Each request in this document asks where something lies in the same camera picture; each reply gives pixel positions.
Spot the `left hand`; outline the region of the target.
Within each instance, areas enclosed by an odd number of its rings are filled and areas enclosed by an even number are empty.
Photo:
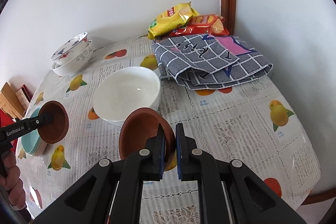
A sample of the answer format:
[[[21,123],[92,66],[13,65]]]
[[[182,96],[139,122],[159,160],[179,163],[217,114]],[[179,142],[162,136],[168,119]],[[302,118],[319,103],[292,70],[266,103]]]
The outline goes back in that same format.
[[[17,166],[15,154],[12,151],[4,153],[2,162],[7,172],[7,177],[1,176],[1,186],[9,191],[9,202],[17,210],[26,207],[26,193],[23,189],[23,181],[20,179],[21,171]]]

